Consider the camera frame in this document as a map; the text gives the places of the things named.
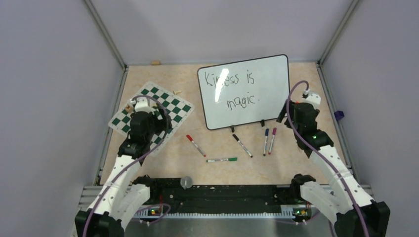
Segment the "white whiteboard black frame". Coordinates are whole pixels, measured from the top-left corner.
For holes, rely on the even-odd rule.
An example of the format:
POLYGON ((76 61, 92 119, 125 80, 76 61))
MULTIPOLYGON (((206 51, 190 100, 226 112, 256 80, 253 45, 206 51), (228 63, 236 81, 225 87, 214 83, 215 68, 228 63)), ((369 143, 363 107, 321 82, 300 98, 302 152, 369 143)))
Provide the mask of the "white whiteboard black frame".
POLYGON ((198 68, 208 130, 278 117, 290 92, 285 54, 198 68))

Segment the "white black whiteboard marker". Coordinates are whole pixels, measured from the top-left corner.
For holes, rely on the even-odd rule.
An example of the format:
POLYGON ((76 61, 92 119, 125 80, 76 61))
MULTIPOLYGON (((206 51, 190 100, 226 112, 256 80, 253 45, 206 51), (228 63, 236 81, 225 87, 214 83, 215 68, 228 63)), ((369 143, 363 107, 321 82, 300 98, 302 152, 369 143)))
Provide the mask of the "white black whiteboard marker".
POLYGON ((244 149, 244 151, 248 154, 248 156, 253 158, 252 153, 245 147, 245 145, 242 143, 242 141, 239 139, 239 137, 236 134, 232 134, 232 136, 240 144, 240 146, 244 149))

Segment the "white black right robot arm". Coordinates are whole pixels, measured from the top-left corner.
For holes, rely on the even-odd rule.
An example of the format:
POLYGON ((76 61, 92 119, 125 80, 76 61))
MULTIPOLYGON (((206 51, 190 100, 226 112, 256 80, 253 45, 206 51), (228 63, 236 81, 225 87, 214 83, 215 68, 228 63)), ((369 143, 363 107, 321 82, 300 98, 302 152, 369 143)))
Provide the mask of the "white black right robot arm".
POLYGON ((357 182, 337 153, 328 134, 317 128, 319 110, 311 103, 286 100, 277 122, 286 119, 298 147, 316 164, 331 188, 326 191, 310 175, 297 174, 290 185, 295 203, 313 204, 333 226, 338 237, 384 237, 390 209, 377 202, 357 182))

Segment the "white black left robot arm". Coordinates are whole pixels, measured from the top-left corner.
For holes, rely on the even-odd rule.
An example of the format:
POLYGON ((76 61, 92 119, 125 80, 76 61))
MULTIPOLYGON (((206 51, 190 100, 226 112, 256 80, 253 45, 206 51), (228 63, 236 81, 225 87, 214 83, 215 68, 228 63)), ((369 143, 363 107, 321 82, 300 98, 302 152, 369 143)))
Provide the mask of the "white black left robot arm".
POLYGON ((88 208, 75 216, 78 236, 123 237, 139 208, 158 199, 158 190, 150 185, 129 187, 142 161, 154 151, 150 147, 153 136, 171 129, 166 108, 158 109, 160 118, 152 110, 146 107, 131 115, 130 131, 119 147, 111 174, 88 208))

